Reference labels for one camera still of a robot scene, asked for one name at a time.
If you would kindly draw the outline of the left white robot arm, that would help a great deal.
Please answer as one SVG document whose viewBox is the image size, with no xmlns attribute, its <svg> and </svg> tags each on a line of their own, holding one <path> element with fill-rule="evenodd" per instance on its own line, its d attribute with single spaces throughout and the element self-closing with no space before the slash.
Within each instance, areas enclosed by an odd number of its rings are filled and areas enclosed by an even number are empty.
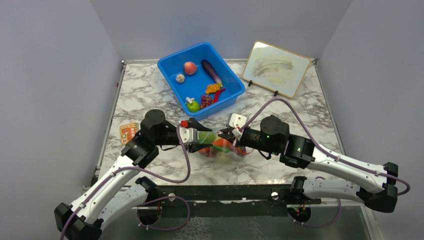
<svg viewBox="0 0 424 240">
<path fill-rule="evenodd" d="M 208 132 L 195 118 L 184 120 L 177 126 L 166 120 L 159 109 L 148 111 L 140 123 L 140 129 L 125 145 L 112 167 L 84 194 L 70 204 L 60 203 L 54 210 L 60 239 L 97 240 L 102 231 L 125 211 L 137 205 L 152 205 L 160 201 L 157 185 L 147 175 L 172 182 L 156 173 L 146 170 L 158 155 L 163 145 L 181 146 L 185 160 L 189 153 L 195 153 L 211 146 L 198 142 L 198 132 Z M 138 186 L 126 192 L 121 188 L 139 172 L 146 176 Z"/>
</svg>

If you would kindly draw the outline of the purple eggplant toy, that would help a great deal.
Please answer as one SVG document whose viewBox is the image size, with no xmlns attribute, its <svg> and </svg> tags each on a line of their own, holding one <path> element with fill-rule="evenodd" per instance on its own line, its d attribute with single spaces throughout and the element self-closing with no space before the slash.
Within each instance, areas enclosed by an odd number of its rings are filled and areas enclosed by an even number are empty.
<svg viewBox="0 0 424 240">
<path fill-rule="evenodd" d="M 203 59 L 201 61 L 201 66 L 202 66 L 203 70 L 213 79 L 213 81 L 216 84 L 218 84 L 221 88 L 223 88 L 222 80 L 219 77 L 215 68 L 212 66 L 212 64 L 209 61 Z"/>
</svg>

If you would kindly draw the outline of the orange card tile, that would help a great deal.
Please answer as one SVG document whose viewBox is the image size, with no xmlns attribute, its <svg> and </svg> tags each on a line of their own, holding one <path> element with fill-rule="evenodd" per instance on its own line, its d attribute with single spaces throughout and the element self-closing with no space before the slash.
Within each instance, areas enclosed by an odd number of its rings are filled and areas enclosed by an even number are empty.
<svg viewBox="0 0 424 240">
<path fill-rule="evenodd" d="M 119 127 L 119 136 L 121 145 L 127 144 L 139 131 L 139 124 L 130 122 Z"/>
</svg>

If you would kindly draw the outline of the white garlic toy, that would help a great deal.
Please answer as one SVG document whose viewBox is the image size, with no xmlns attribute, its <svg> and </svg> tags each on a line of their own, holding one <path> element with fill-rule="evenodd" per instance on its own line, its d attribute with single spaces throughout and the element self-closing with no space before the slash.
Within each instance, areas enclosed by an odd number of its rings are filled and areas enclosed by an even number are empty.
<svg viewBox="0 0 424 240">
<path fill-rule="evenodd" d="M 175 80 L 177 83 L 181 84 L 185 81 L 185 75 L 182 73 L 179 73 L 176 75 Z"/>
</svg>

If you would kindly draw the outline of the clear zip bag orange zipper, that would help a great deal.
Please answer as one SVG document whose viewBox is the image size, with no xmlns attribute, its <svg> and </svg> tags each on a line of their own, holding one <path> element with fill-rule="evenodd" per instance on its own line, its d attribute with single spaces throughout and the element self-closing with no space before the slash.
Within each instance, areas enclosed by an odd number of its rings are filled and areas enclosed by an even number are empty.
<svg viewBox="0 0 424 240">
<path fill-rule="evenodd" d="M 246 147 L 235 147 L 232 142 L 219 137 L 219 127 L 213 127 L 212 131 L 198 131 L 197 142 L 211 144 L 197 153 L 205 159 L 215 160 L 220 163 L 241 162 L 254 150 Z"/>
</svg>

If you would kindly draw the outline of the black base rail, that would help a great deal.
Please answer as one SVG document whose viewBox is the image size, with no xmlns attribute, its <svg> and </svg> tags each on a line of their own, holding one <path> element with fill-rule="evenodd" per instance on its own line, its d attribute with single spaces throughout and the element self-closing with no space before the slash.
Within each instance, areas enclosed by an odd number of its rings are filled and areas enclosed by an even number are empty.
<svg viewBox="0 0 424 240">
<path fill-rule="evenodd" d="M 291 189 L 290 184 L 263 185 L 160 185 L 160 202 L 138 204 L 136 214 L 143 220 L 159 218 L 286 217 L 288 208 L 318 205 Z"/>
</svg>

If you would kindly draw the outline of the gold framed whiteboard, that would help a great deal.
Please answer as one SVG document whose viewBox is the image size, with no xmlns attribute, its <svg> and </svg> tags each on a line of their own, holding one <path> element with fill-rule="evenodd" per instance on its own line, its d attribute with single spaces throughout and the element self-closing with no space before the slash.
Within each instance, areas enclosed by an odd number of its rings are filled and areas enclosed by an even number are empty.
<svg viewBox="0 0 424 240">
<path fill-rule="evenodd" d="M 242 79 L 270 90 L 273 94 L 293 98 L 312 60 L 290 50 L 257 40 L 242 72 Z"/>
</svg>

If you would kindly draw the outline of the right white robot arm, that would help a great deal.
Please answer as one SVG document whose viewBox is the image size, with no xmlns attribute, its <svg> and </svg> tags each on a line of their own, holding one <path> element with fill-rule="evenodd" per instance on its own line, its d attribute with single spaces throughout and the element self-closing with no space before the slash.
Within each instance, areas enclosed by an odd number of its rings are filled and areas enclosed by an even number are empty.
<svg viewBox="0 0 424 240">
<path fill-rule="evenodd" d="M 233 113 L 227 127 L 218 136 L 237 148 L 248 147 L 279 156 L 279 161 L 291 168 L 324 172 L 336 179 L 319 180 L 296 177 L 288 190 L 289 199 L 300 204 L 304 200 L 333 198 L 363 203 L 371 210 L 392 213 L 398 201 L 395 186 L 399 167 L 387 162 L 372 164 L 331 151 L 311 139 L 291 134 L 288 123 L 271 115 L 264 118 L 259 129 L 241 129 L 247 118 Z"/>
</svg>

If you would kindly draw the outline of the red chili toy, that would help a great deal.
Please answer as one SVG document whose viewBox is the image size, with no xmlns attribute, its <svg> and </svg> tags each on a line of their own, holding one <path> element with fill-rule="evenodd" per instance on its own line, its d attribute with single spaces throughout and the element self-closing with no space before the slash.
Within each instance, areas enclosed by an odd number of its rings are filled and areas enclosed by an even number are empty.
<svg viewBox="0 0 424 240">
<path fill-rule="evenodd" d="M 220 88 L 217 92 L 214 93 L 214 97 L 213 97 L 213 103 L 217 103 L 219 101 L 219 96 L 221 95 L 222 92 L 224 92 L 226 89 L 225 88 Z"/>
</svg>

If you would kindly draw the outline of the blue plastic bin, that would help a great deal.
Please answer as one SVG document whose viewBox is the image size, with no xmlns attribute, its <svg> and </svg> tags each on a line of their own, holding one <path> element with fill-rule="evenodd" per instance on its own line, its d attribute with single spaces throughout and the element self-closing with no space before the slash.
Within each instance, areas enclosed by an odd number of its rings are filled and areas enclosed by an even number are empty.
<svg viewBox="0 0 424 240">
<path fill-rule="evenodd" d="M 201 66 L 201 61 L 207 60 L 217 72 L 225 90 L 219 94 L 217 102 L 196 112 L 189 111 L 186 98 L 201 101 L 207 86 L 215 81 Z M 184 74 L 184 63 L 193 62 L 197 70 L 193 75 L 185 75 L 184 82 L 178 83 L 178 74 Z M 208 42 L 201 42 L 172 53 L 158 60 L 157 67 L 166 79 L 183 111 L 197 121 L 218 113 L 236 103 L 237 98 L 245 92 L 245 85 L 231 70 L 216 49 Z"/>
</svg>

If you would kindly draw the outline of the orange carrot toy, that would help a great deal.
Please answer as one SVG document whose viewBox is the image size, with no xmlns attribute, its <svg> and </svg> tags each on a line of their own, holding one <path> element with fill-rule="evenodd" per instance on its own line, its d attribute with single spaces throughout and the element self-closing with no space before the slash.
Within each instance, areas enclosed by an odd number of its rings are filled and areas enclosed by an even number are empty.
<svg viewBox="0 0 424 240">
<path fill-rule="evenodd" d="M 212 144 L 213 144 L 213 146 L 228 147 L 228 148 L 231 147 L 230 142 L 228 142 L 227 140 L 225 140 L 223 138 L 216 138 L 215 141 Z M 198 153 L 200 155 L 205 156 L 205 157 L 210 157 L 210 158 L 216 157 L 216 154 L 218 152 L 219 151 L 214 151 L 212 149 L 212 147 L 204 148 L 204 149 L 198 151 Z"/>
</svg>

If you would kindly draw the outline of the small orange pepper toy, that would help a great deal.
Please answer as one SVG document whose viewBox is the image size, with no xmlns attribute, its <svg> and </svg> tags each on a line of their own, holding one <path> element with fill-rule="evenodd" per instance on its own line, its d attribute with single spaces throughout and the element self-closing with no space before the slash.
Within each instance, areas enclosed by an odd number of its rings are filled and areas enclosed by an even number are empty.
<svg viewBox="0 0 424 240">
<path fill-rule="evenodd" d="M 206 87 L 205 94 L 206 95 L 213 94 L 218 92 L 220 89 L 221 89 L 220 84 L 217 84 L 217 83 L 209 84 Z"/>
</svg>

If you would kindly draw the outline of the white mushroom toy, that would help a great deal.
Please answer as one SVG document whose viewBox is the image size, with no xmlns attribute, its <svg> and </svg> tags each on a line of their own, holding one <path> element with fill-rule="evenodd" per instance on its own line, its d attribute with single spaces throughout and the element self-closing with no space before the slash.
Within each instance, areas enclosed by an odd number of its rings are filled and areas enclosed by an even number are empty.
<svg viewBox="0 0 424 240">
<path fill-rule="evenodd" d="M 195 99 L 194 99 L 194 98 L 190 98 L 190 97 L 186 97 L 186 98 L 185 98 L 185 102 L 186 102 L 186 104 L 191 105 L 191 104 L 193 104 L 193 103 L 194 103 L 194 101 L 195 101 Z"/>
</svg>

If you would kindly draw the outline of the peach toy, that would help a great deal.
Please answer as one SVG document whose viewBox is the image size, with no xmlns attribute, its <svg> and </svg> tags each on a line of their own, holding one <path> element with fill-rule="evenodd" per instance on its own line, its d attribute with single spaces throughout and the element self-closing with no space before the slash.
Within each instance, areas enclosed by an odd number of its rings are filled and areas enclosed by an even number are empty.
<svg viewBox="0 0 424 240">
<path fill-rule="evenodd" d="M 187 61 L 183 64 L 183 72 L 186 75 L 191 76 L 191 75 L 195 74 L 197 69 L 198 69 L 197 65 L 192 61 Z"/>
</svg>

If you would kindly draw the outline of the green artichoke toy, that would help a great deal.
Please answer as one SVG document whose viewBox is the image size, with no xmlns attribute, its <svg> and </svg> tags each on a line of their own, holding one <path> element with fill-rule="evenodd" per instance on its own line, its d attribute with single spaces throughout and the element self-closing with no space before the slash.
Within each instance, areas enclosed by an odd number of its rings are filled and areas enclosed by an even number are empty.
<svg viewBox="0 0 424 240">
<path fill-rule="evenodd" d="M 212 131 L 199 131 L 197 142 L 200 144 L 212 144 L 216 140 L 216 134 Z"/>
</svg>

